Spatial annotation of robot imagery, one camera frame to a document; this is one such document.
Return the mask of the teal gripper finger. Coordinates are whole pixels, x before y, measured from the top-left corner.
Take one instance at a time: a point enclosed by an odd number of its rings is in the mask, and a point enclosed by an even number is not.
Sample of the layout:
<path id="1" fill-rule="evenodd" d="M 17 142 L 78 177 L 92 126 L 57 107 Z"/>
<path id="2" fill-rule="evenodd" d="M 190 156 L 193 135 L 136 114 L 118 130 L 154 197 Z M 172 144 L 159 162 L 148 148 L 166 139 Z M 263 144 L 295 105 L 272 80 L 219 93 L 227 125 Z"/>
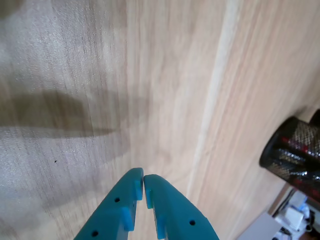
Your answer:
<path id="1" fill-rule="evenodd" d="M 153 210 L 159 240 L 217 240 L 209 220 L 163 177 L 143 177 L 146 205 Z"/>
<path id="2" fill-rule="evenodd" d="M 127 240 L 135 228 L 137 202 L 143 199 L 141 167 L 127 171 L 109 191 L 76 240 Z"/>

